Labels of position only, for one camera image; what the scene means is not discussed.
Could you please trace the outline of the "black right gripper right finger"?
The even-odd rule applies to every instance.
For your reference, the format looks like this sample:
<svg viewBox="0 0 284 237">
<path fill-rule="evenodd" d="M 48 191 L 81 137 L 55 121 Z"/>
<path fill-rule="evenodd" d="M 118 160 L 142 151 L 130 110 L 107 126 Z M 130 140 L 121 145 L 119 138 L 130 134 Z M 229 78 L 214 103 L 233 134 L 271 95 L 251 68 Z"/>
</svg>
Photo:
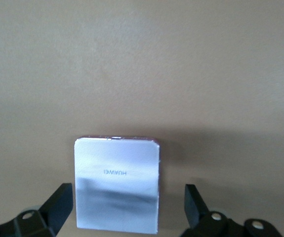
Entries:
<svg viewBox="0 0 284 237">
<path fill-rule="evenodd" d="M 247 219 L 243 225 L 218 211 L 210 211 L 195 185 L 186 184 L 184 211 L 189 223 L 182 237 L 280 237 L 271 223 Z"/>
</svg>

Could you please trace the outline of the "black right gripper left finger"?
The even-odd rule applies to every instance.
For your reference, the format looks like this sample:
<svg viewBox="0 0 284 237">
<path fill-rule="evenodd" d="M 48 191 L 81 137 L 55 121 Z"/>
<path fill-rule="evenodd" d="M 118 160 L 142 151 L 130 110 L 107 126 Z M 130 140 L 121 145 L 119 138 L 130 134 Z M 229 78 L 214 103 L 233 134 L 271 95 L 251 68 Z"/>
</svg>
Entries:
<svg viewBox="0 0 284 237">
<path fill-rule="evenodd" d="M 72 210 L 72 184 L 63 183 L 39 209 L 23 211 L 0 224 L 0 237 L 55 237 Z"/>
</svg>

